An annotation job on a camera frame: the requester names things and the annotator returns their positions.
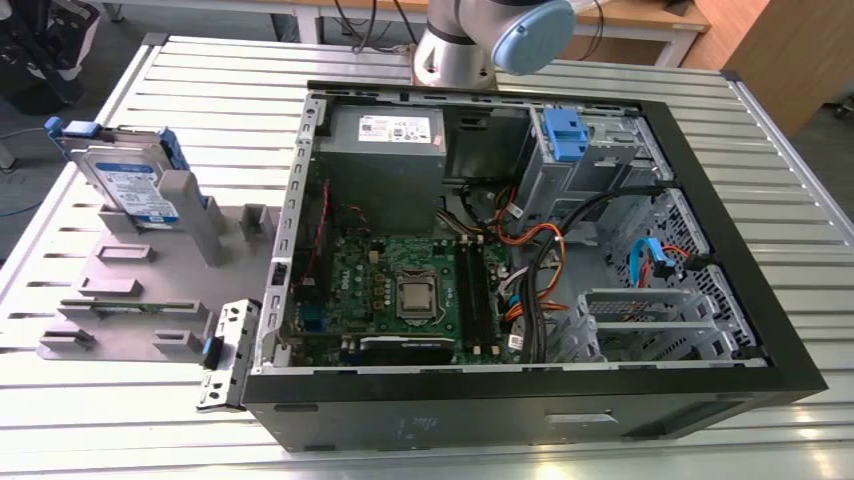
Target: white label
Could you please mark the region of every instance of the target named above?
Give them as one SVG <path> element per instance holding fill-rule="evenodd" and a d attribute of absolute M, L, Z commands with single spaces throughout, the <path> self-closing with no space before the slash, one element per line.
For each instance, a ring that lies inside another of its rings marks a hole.
<path fill-rule="evenodd" d="M 429 143 L 429 118 L 365 115 L 359 119 L 359 141 Z"/>
<path fill-rule="evenodd" d="M 157 191 L 157 175 L 148 165 L 96 163 L 94 167 L 101 185 L 128 215 L 150 223 L 177 221 L 175 206 Z"/>
<path fill-rule="evenodd" d="M 507 339 L 507 348 L 511 350 L 521 350 L 524 339 L 519 335 L 511 335 Z"/>
<path fill-rule="evenodd" d="M 672 28 L 675 30 L 692 30 L 695 32 L 702 32 L 704 27 L 702 25 L 688 25 L 686 23 L 676 23 L 674 24 Z"/>
<path fill-rule="evenodd" d="M 509 212 L 509 214 L 516 217 L 516 218 L 521 218 L 521 209 L 516 206 L 515 203 L 509 202 L 507 204 L 507 211 Z"/>

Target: motherboard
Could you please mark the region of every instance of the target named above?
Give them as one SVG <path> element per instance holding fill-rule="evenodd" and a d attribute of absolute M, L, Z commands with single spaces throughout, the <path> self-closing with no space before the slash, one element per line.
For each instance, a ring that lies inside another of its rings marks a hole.
<path fill-rule="evenodd" d="M 500 307 L 491 293 L 505 277 L 501 245 L 339 237 L 329 298 L 297 307 L 296 358 L 305 366 L 369 364 L 369 355 L 383 364 L 397 363 L 389 355 L 440 363 L 508 363 L 513 352 L 500 346 Z"/>

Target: slotted metal table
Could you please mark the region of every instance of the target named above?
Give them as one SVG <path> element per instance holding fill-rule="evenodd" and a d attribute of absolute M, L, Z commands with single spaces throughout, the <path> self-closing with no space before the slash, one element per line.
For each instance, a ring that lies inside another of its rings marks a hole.
<path fill-rule="evenodd" d="M 168 125 L 220 205 L 280 205 L 309 79 L 407 84 L 409 67 L 339 47 L 171 37 L 138 49 L 97 121 Z M 197 366 L 36 356 L 101 228 L 100 198 L 68 165 L 0 271 L 0 474 L 854 476 L 854 229 L 743 85 L 715 72 L 572 62 L 497 80 L 501 90 L 670 104 L 830 390 L 675 441 L 291 455 L 248 414 L 195 413 Z"/>

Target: expansion slot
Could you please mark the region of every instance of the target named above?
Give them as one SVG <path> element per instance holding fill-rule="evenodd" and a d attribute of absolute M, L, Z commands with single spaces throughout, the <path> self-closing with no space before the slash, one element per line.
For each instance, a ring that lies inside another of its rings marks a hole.
<path fill-rule="evenodd" d="M 459 308 L 459 323 L 463 330 L 463 345 L 465 350 L 477 345 L 477 329 L 475 320 L 475 307 L 471 298 L 471 281 L 468 273 L 468 245 L 457 244 L 453 252 L 453 265 L 456 270 L 456 304 Z"/>
<path fill-rule="evenodd" d="M 492 351 L 495 345 L 495 324 L 489 306 L 488 272 L 483 258 L 483 246 L 457 244 L 455 263 L 463 341 L 465 348 L 479 354 Z"/>

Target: green circuit board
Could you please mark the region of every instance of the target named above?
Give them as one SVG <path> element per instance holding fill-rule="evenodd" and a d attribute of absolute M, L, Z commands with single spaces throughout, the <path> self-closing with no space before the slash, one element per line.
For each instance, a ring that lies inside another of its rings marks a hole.
<path fill-rule="evenodd" d="M 483 281 L 491 285 L 496 285 L 492 273 L 507 264 L 505 255 L 501 245 L 483 248 L 483 260 L 491 277 Z M 464 348 L 455 266 L 453 240 L 339 238 L 335 241 L 331 298 L 324 307 L 323 331 L 304 336 L 305 364 L 339 365 L 341 338 L 365 334 L 449 338 L 456 344 L 455 363 L 507 363 L 508 355 L 499 348 L 499 338 L 495 349 L 484 348 L 475 353 Z M 399 317 L 397 283 L 407 278 L 423 278 L 435 287 L 436 308 L 431 318 L 412 320 Z M 497 332 L 500 316 L 493 300 L 489 299 L 489 302 Z"/>

